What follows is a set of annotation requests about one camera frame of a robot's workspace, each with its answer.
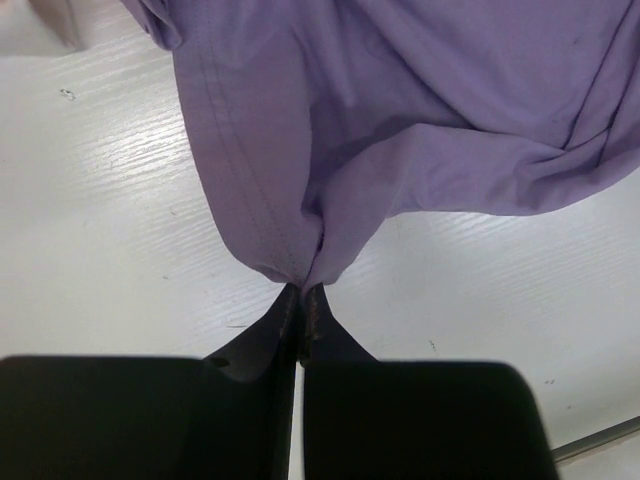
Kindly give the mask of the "lavender t shirt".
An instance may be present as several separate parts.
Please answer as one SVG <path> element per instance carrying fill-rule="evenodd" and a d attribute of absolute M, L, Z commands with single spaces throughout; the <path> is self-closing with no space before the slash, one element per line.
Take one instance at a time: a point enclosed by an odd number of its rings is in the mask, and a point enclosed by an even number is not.
<path fill-rule="evenodd" d="M 129 1 L 173 57 L 217 229 L 335 282 L 388 218 L 525 216 L 639 166 L 635 1 Z"/>

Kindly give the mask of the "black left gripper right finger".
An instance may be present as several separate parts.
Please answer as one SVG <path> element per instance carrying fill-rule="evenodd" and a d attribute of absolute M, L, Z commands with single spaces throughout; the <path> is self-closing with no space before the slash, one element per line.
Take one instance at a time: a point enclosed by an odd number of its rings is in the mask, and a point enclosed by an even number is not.
<path fill-rule="evenodd" d="M 305 298 L 308 479 L 555 479 L 536 401 L 510 365 L 381 361 Z"/>

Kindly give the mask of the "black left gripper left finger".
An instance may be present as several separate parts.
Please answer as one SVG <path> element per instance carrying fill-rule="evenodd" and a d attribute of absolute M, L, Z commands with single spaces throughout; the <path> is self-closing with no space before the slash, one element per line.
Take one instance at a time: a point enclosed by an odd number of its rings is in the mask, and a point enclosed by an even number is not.
<path fill-rule="evenodd" d="M 5 479 L 284 479 L 300 294 L 205 358 L 1 362 Z"/>

